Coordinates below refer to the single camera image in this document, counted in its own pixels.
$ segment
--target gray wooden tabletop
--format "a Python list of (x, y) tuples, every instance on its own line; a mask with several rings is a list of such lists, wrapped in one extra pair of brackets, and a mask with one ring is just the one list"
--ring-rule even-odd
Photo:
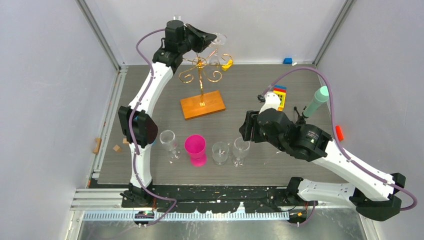
[[(179, 71), (186, 70), (182, 65)], [(291, 177), (303, 177), (318, 182), (344, 183), (345, 180), (331, 171), (312, 162), (297, 160), (267, 142), (251, 143), (250, 153), (242, 167), (235, 167), (228, 160), (217, 165), (212, 159), (212, 145), (222, 141), (233, 144), (241, 135), (246, 111), (258, 111), (262, 104), (257, 95), (278, 76), (293, 68), (291, 65), (234, 65), (224, 72), (219, 82), (204, 81), (205, 93), (219, 90), (226, 110), (211, 115), (184, 120), (180, 100), (200, 94), (199, 81), (184, 84), (178, 74), (164, 88), (153, 111), (159, 133), (164, 130), (175, 132), (183, 155), (169, 162), (167, 153), (159, 141), (151, 150), (151, 175), (154, 184), (194, 185), (279, 185), (288, 184)], [(130, 66), (125, 78), (118, 106), (127, 106), (136, 96), (148, 74), (147, 66)], [(279, 85), (287, 87), (284, 112), (295, 120), (294, 106), (303, 108), (321, 86), (318, 76), (310, 71), (296, 71), (285, 77)], [(321, 106), (307, 121), (331, 134), (330, 116), (327, 106)], [(185, 139), (199, 134), (206, 139), (207, 163), (202, 167), (192, 166), (184, 151)], [(113, 121), (112, 131), (101, 167), (98, 182), (101, 184), (127, 184), (131, 177), (131, 156), (128, 146), (122, 144), (124, 136), (118, 116)], [(121, 152), (112, 148), (119, 145)]]

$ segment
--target green cylinder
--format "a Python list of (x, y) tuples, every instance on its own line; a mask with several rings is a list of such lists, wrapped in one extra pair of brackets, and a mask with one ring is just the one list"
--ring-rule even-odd
[(312, 101), (310, 101), (309, 105), (303, 111), (303, 115), (306, 118), (309, 118), (310, 116), (312, 116), (312, 114), (315, 113), (315, 111), (321, 106), (321, 104), (327, 102), (329, 98), (330, 95), (327, 86), (320, 87), (313, 95)]

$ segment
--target orange wooden block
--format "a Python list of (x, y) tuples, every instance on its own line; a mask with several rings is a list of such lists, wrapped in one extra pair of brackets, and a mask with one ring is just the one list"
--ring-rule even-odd
[(335, 126), (335, 133), (337, 134), (337, 138), (340, 142), (345, 139), (343, 136), (342, 128), (339, 125)]
[(220, 91), (208, 92), (203, 95), (204, 106), (200, 104), (200, 95), (181, 99), (184, 119), (190, 120), (198, 117), (225, 111), (225, 105)]
[(102, 144), (102, 139), (101, 138), (96, 138), (95, 141), (97, 142), (97, 144), (95, 145), (95, 148), (93, 150), (94, 154), (98, 154), (99, 150), (100, 150), (100, 145)]
[(115, 150), (115, 152), (119, 153), (119, 152), (121, 152), (121, 151), (122, 151), (122, 148), (121, 148), (120, 146), (118, 146), (118, 145), (115, 145), (115, 146), (113, 147), (113, 150)]

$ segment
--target robotic arm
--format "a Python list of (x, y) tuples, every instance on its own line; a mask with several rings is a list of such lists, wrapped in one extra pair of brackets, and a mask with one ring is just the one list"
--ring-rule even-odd
[(153, 55), (154, 72), (149, 72), (140, 91), (129, 105), (121, 106), (118, 110), (122, 133), (129, 142), (131, 156), (136, 157), (135, 165), (132, 164), (129, 191), (131, 194), (138, 195), (140, 202), (147, 203), (150, 196), (142, 191), (136, 178), (135, 168), (143, 186), (152, 187), (150, 151), (158, 135), (158, 126), (151, 118), (153, 108), (165, 85), (183, 62), (183, 55), (191, 50), (201, 53), (216, 38), (215, 34), (198, 30), (180, 20), (169, 21), (166, 24), (162, 45)]
[(298, 113), (297, 122), (292, 122), (284, 112), (277, 110), (280, 100), (275, 93), (268, 92), (263, 100), (265, 103), (260, 111), (246, 113), (245, 121), (239, 129), (245, 141), (268, 142), (295, 159), (313, 162), (349, 182), (323, 183), (292, 177), (285, 192), (292, 204), (324, 201), (346, 205), (376, 221), (385, 221), (400, 212), (402, 201), (395, 196), (398, 190), (390, 184), (403, 188), (405, 176), (377, 170), (345, 150), (351, 156), (351, 161), (356, 161), (368, 171), (387, 180), (387, 183), (382, 183), (356, 167), (343, 156), (327, 132), (315, 125), (306, 124), (304, 113), (310, 112), (311, 106), (302, 115)]

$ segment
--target upside-down glass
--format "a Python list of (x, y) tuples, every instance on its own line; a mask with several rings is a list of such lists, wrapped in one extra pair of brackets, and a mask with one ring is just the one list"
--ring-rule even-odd
[(172, 160), (179, 159), (181, 157), (181, 149), (177, 146), (175, 139), (175, 133), (171, 130), (165, 130), (160, 133), (160, 143), (163, 148), (168, 151), (168, 156)]
[(237, 138), (232, 146), (232, 163), (234, 166), (243, 166), (245, 163), (245, 157), (249, 154), (251, 143), (244, 141), (242, 137)]
[(222, 165), (227, 161), (229, 152), (228, 145), (229, 144), (225, 142), (219, 141), (212, 146), (212, 157), (216, 164)]

